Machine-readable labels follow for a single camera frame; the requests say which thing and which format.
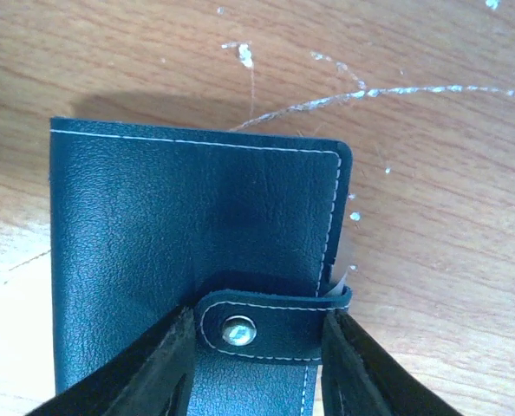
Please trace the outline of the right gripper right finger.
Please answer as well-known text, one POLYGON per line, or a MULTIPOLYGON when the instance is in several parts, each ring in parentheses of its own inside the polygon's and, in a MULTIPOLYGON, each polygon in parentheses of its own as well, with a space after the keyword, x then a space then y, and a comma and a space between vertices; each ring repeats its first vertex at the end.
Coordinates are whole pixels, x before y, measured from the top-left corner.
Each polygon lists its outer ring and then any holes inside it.
POLYGON ((325 316, 322 395, 326 415, 458 415, 401 366, 348 313, 325 316))

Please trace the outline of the blue leather card holder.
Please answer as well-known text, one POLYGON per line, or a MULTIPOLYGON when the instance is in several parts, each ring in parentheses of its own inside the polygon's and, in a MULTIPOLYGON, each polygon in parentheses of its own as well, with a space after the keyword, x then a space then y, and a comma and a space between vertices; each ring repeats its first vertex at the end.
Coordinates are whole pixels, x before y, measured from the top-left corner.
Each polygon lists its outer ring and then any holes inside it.
POLYGON ((54 118, 55 389, 179 307, 191 415, 310 415, 352 152, 339 140, 54 118))

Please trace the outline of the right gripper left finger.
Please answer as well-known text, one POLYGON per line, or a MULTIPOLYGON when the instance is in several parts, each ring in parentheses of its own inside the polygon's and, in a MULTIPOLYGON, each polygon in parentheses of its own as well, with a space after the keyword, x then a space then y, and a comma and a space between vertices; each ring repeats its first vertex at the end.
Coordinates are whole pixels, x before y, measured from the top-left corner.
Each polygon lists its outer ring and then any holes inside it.
POLYGON ((177 308, 36 415, 186 415, 196 367, 194 313, 177 308))

